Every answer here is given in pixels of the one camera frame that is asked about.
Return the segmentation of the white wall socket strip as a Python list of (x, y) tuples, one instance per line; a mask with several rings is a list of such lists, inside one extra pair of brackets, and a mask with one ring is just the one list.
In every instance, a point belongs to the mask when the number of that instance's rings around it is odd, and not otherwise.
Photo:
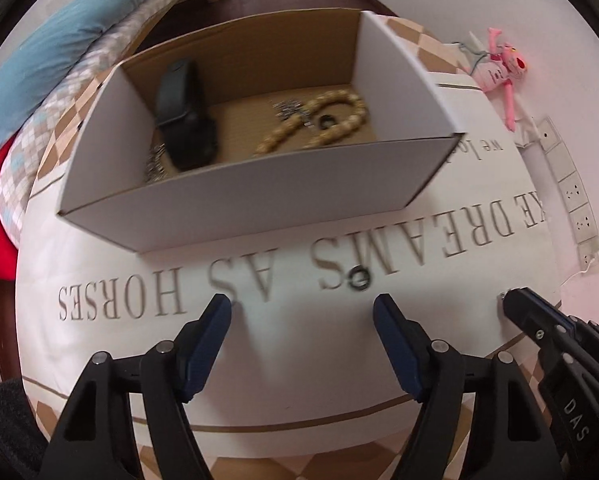
[(599, 230), (574, 159), (550, 117), (538, 123), (537, 136), (569, 218), (580, 273), (599, 273)]

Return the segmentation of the white cardboard box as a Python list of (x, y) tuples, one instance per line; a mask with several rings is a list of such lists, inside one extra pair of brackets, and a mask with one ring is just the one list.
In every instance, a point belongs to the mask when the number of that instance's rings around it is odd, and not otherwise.
[[(166, 120), (160, 83), (178, 63), (198, 66), (219, 151), (190, 171), (149, 182)], [(323, 148), (301, 127), (274, 152), (257, 148), (281, 122), (275, 107), (329, 90), (359, 96), (367, 119)], [(106, 77), (79, 131), (58, 215), (132, 252), (400, 210), (464, 136), (429, 73), (368, 11), (257, 14), (163, 42)]]

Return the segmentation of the patterned mattress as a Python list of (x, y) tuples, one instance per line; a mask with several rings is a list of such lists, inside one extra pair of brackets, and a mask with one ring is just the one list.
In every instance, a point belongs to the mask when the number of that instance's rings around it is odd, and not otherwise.
[(13, 245), (23, 221), (42, 159), (62, 116), (88, 84), (120, 62), (143, 25), (177, 0), (147, 0), (94, 42), (14, 135), (0, 170), (0, 221)]

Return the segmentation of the checkered tablecloth with text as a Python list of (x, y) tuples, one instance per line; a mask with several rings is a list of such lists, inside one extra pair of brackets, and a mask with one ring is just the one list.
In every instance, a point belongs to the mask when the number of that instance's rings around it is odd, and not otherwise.
[[(132, 252), (57, 212), (68, 160), (28, 201), (16, 279), (25, 393), (51, 432), (87, 360), (146, 352), (198, 318), (212, 297), (234, 305), (204, 390), (187, 406), (219, 476), (244, 466), (272, 478), (380, 476), (417, 404), (399, 388), (372, 321), (390, 294), (433, 337), (473, 356), (531, 344), (498, 299), (527, 286), (559, 292), (549, 226), (511, 133), (455, 51), (406, 18), (378, 17), (425, 67), (464, 136), (405, 208)], [(301, 101), (323, 148), (367, 119), (345, 90)]]

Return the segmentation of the black fitness band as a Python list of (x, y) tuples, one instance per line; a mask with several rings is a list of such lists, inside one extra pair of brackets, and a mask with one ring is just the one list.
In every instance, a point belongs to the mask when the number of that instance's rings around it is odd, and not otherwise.
[(154, 115), (176, 169), (190, 171), (214, 162), (219, 150), (217, 127), (208, 113), (196, 62), (181, 58), (167, 67), (156, 93)]

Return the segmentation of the silver dangling earring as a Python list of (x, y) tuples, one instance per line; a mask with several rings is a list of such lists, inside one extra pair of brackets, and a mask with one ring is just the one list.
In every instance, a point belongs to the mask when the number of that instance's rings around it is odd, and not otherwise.
[(304, 127), (313, 128), (313, 122), (311, 121), (309, 110), (300, 100), (290, 99), (280, 101), (274, 104), (274, 109), (280, 122), (285, 122), (292, 116), (298, 115), (301, 117), (301, 124)]

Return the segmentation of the blue quilt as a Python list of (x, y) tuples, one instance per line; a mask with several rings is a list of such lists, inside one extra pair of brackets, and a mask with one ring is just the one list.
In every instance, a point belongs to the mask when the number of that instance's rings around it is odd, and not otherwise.
[(73, 0), (0, 66), (0, 148), (91, 45), (147, 0)]

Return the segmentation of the dark fuzzy stool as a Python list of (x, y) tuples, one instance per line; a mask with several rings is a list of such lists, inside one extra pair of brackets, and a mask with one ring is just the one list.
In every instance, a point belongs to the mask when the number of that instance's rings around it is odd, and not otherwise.
[(23, 479), (36, 479), (48, 439), (40, 431), (21, 378), (0, 382), (0, 449)]

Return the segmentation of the pink panther plush toy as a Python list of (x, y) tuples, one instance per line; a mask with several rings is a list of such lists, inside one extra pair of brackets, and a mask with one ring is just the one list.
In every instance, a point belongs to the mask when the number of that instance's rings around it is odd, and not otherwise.
[(488, 29), (488, 50), (475, 62), (471, 77), (483, 92), (489, 93), (498, 88), (505, 96), (505, 126), (515, 130), (514, 81), (522, 79), (527, 72), (527, 64), (512, 44), (499, 44), (502, 34), (499, 28)]

